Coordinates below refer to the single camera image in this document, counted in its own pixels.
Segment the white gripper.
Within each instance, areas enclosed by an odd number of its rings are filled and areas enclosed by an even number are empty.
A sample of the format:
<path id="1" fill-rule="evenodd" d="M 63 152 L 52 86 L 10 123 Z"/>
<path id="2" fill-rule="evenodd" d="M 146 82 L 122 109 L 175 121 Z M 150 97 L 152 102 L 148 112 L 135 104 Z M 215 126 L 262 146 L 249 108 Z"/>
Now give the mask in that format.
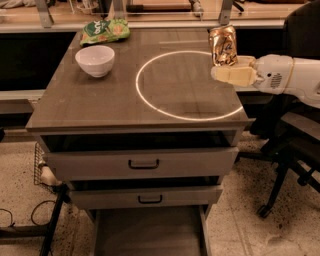
<path id="1" fill-rule="evenodd" d="M 235 86 L 253 86 L 261 92 L 282 94 L 293 70 L 294 60 L 284 55 L 266 55 L 256 60 L 253 56 L 237 56 L 240 67 L 215 66 L 211 69 L 214 80 Z"/>

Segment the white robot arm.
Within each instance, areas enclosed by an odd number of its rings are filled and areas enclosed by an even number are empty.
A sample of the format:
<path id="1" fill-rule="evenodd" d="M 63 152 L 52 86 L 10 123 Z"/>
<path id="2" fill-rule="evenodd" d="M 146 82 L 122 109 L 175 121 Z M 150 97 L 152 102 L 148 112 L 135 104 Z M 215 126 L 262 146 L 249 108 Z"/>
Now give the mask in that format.
<path id="1" fill-rule="evenodd" d="M 214 80 L 234 86 L 297 97 L 302 103 L 320 108 L 320 61 L 285 55 L 266 55 L 258 59 L 239 56 L 231 66 L 214 66 Z"/>

